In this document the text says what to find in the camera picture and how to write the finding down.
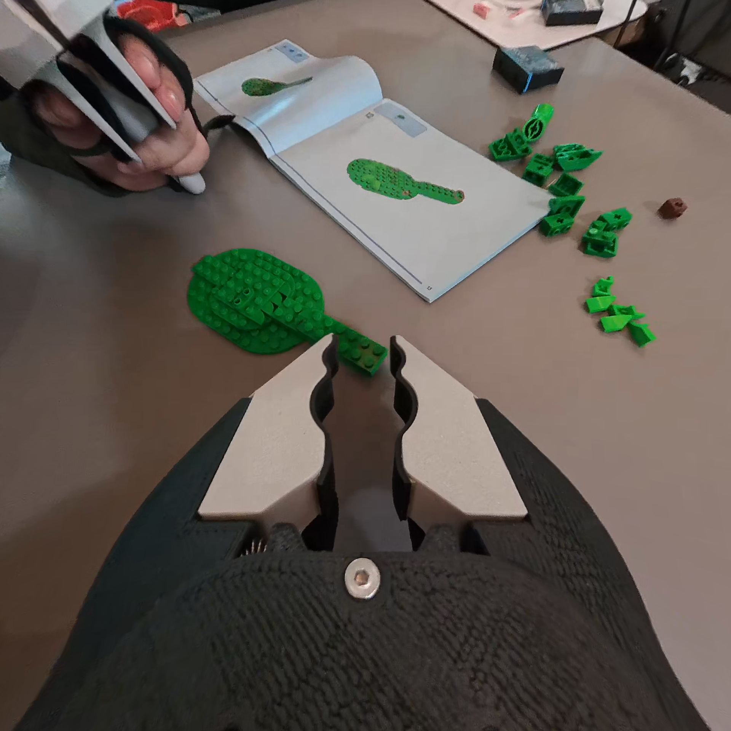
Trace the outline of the white instruction booklet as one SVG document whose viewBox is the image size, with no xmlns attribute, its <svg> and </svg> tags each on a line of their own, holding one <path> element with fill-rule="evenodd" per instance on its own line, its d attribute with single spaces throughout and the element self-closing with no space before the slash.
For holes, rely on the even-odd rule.
<svg viewBox="0 0 731 731">
<path fill-rule="evenodd" d="M 355 56 L 291 41 L 195 78 L 195 90 L 429 303 L 548 213 L 551 194 L 386 99 Z"/>
</svg>

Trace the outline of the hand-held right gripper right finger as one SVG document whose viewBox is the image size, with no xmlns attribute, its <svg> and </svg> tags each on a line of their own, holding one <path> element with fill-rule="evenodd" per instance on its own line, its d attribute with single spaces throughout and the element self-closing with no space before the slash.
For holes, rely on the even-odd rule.
<svg viewBox="0 0 731 731">
<path fill-rule="evenodd" d="M 402 335 L 389 341 L 397 434 L 392 493 L 412 550 L 429 531 L 461 538 L 474 523 L 516 523 L 528 510 L 477 397 Z"/>
</svg>

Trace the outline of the person's left hand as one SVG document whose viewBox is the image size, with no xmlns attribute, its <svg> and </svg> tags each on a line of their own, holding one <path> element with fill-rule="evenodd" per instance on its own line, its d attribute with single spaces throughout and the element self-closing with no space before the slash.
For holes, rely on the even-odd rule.
<svg viewBox="0 0 731 731">
<path fill-rule="evenodd" d="M 170 176 L 200 172 L 208 160 L 209 147 L 196 126 L 184 89 L 172 69 L 144 41 L 122 34 L 118 42 L 130 66 L 152 91 L 176 128 L 160 126 L 136 144 L 134 150 L 139 162 L 120 162 L 110 153 L 72 155 L 72 159 L 97 178 L 131 192 L 163 187 Z M 31 101 L 34 114 L 62 145 L 86 151 L 101 141 L 101 131 L 55 88 L 38 83 L 32 90 Z"/>
</svg>

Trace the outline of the black battery with blue edge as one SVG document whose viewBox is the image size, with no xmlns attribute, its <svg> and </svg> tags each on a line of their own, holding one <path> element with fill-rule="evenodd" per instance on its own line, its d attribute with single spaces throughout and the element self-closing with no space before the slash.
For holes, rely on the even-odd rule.
<svg viewBox="0 0 731 731">
<path fill-rule="evenodd" d="M 548 52 L 530 45 L 498 49 L 493 70 L 516 93 L 526 94 L 556 85 L 562 78 L 564 66 Z"/>
</svg>

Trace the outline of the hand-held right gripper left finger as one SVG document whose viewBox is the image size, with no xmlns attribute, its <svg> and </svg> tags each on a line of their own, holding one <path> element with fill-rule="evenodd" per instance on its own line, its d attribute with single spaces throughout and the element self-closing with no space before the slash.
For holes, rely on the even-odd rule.
<svg viewBox="0 0 731 731">
<path fill-rule="evenodd" d="M 322 337 L 251 395 L 198 508 L 203 520 L 254 522 L 268 536 L 294 525 L 313 551 L 332 551 L 338 524 L 332 442 L 338 338 Z"/>
</svg>

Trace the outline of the green brick with cross hole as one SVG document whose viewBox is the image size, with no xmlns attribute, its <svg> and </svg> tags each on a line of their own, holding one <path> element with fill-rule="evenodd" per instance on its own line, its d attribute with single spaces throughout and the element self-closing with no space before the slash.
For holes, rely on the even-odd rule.
<svg viewBox="0 0 731 731">
<path fill-rule="evenodd" d="M 600 258 L 614 258 L 618 251 L 618 236 L 606 227 L 605 222 L 594 221 L 582 236 L 583 251 Z"/>
</svg>

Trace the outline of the plain black battery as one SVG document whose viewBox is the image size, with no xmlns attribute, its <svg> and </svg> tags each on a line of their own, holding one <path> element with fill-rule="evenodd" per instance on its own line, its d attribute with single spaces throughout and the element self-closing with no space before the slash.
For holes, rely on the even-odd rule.
<svg viewBox="0 0 731 731">
<path fill-rule="evenodd" d="M 542 1 L 540 13 L 551 26 L 594 26 L 604 12 L 603 1 Z"/>
</svg>

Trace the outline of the green brick paddle model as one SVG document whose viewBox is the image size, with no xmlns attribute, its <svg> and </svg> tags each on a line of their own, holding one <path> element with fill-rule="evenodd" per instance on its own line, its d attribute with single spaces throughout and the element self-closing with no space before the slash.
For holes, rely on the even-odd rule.
<svg viewBox="0 0 731 731">
<path fill-rule="evenodd" d="M 187 303 L 202 324 L 246 352 L 278 354 L 334 334 L 340 361 L 369 376 L 387 356 L 386 346 L 326 314 L 315 279 L 257 249 L 199 260 Z"/>
</svg>

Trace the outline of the cluster of green bricks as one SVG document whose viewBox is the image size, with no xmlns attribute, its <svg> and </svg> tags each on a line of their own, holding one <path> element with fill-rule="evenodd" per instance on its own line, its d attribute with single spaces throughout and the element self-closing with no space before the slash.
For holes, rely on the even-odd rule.
<svg viewBox="0 0 731 731">
<path fill-rule="evenodd" d="M 579 143 L 556 145 L 551 153 L 534 153 L 533 145 L 543 138 L 553 114 L 552 105 L 539 104 L 521 127 L 488 145 L 488 155 L 494 161 L 526 160 L 522 178 L 536 187 L 547 187 L 551 193 L 547 214 L 538 226 L 547 237 L 572 228 L 585 201 L 580 194 L 583 182 L 574 173 L 589 168 L 603 155 L 603 151 Z"/>
</svg>

